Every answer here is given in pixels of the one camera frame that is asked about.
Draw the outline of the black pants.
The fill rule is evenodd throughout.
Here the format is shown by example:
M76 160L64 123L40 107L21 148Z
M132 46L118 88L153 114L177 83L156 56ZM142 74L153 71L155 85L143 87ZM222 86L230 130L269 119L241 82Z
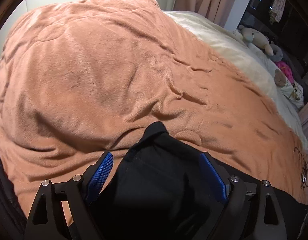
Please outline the black pants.
M202 175L201 153L170 136L161 122L148 126L88 209L99 239L195 239L205 223L210 232L224 205ZM245 182L262 181L214 161ZM283 214L286 239L307 239L301 227L308 205L270 184Z

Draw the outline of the orange-brown blanket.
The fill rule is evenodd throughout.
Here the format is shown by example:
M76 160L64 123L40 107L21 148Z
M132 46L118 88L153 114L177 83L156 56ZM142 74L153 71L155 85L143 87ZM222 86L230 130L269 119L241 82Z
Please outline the orange-brown blanket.
M121 161L161 121L176 139L308 204L301 140L272 99L155 0L83 0L23 15L0 58L0 159L29 214L42 180Z

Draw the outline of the bear print pillow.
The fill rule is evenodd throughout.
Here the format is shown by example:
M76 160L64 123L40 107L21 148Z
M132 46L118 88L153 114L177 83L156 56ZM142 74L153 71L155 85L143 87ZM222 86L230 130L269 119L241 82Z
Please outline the bear print pillow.
M297 108L304 107L303 88L296 81L290 83L285 74L280 70L275 70L274 82L286 98Z

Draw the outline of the pink plush toy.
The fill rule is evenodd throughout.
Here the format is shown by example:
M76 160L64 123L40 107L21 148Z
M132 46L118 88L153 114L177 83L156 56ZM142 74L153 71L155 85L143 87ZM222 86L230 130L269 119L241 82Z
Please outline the pink plush toy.
M281 70L281 72L287 77L289 82L293 84L295 80L293 77L292 69L283 60L277 61L275 62L275 64Z

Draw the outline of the cream white duvet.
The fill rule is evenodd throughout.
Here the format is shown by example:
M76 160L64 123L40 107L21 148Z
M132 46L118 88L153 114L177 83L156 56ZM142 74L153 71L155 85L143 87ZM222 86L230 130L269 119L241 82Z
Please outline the cream white duvet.
M253 44L247 46L234 33L197 13L188 11L165 11L164 13L233 63L265 95L270 97L283 120L300 138L305 152L308 152L307 139L302 130L298 111L291 102L287 87L280 88L274 82L279 69L260 49Z

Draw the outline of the grey plush toy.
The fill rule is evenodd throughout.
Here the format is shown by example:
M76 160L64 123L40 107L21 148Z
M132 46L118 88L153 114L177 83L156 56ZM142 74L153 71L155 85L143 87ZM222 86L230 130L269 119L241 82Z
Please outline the grey plush toy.
M273 62L279 62L283 59L283 52L281 50L280 47L278 47L277 45L275 44L270 44L272 50L273 50L273 55L270 56L270 59L273 61Z

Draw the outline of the beige teddy bear plush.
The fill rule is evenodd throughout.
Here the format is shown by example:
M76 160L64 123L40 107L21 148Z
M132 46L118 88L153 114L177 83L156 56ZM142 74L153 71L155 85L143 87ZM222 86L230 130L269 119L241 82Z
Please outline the beige teddy bear plush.
M241 31L244 41L252 43L258 48L264 50L268 56L274 55L273 49L270 46L268 38L264 34L262 34L256 29L247 28L243 25L239 25L239 31Z

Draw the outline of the floral hanging garment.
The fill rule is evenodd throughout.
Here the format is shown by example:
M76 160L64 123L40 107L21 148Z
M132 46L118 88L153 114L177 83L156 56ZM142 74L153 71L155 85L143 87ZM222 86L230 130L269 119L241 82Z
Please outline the floral hanging garment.
M270 11L270 23L280 22L285 8L286 0L274 0Z

